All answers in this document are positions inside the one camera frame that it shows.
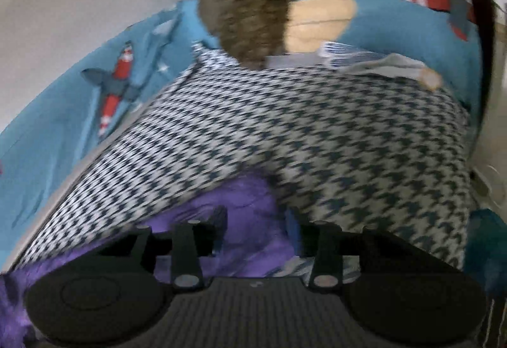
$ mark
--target beige fabric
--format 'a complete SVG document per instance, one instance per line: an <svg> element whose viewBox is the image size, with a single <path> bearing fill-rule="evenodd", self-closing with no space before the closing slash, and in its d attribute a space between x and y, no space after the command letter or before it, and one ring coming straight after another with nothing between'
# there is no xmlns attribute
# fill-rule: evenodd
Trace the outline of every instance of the beige fabric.
<svg viewBox="0 0 507 348"><path fill-rule="evenodd" d="M287 52L315 52L336 40L357 13L355 0L302 0L289 4L284 33Z"/></svg>

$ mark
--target houndstooth pattern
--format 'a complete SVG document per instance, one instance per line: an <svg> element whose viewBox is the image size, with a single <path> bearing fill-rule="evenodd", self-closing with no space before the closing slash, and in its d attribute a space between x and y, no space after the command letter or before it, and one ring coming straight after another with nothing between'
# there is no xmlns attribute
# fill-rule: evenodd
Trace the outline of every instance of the houndstooth pattern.
<svg viewBox="0 0 507 348"><path fill-rule="evenodd" d="M447 92L322 66L250 71L195 50L196 64L91 164L19 265L126 231L259 165L277 176L279 201L313 220L389 229L461 265L467 117Z"/></svg>

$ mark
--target ribbed black surface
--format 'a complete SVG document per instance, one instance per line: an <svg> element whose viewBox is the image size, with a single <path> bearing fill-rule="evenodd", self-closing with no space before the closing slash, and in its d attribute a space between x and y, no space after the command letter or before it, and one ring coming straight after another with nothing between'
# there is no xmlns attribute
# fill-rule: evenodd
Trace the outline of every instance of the ribbed black surface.
<svg viewBox="0 0 507 348"><path fill-rule="evenodd" d="M311 293L297 278L217 278L173 300L164 318L129 348L310 348L400 346L361 328L338 297ZM455 345L476 346L470 341Z"/></svg>

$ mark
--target black and white houndstooth fabric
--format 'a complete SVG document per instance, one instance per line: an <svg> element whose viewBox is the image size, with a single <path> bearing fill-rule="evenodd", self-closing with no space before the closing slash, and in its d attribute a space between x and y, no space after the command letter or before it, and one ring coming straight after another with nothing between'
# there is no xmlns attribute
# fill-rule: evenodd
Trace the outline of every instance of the black and white houndstooth fabric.
<svg viewBox="0 0 507 348"><path fill-rule="evenodd" d="M387 228L461 266L467 116L407 79L250 71L196 46L196 64L119 136L22 254L25 265L126 231L244 167L277 175L281 203L346 231Z"/></svg>

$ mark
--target blue bed sheet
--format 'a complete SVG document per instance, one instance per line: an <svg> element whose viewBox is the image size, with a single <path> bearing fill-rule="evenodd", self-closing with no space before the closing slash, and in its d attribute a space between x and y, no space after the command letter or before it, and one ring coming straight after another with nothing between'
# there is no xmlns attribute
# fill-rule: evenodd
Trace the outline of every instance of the blue bed sheet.
<svg viewBox="0 0 507 348"><path fill-rule="evenodd" d="M194 41L218 46L197 16L197 2L181 2L107 41L48 86L0 134L0 265L50 195L100 142L104 95L84 78L83 69L112 72L126 42L132 43L129 81L141 92L133 102L120 102L109 127L113 129L125 113L191 64Z"/></svg>

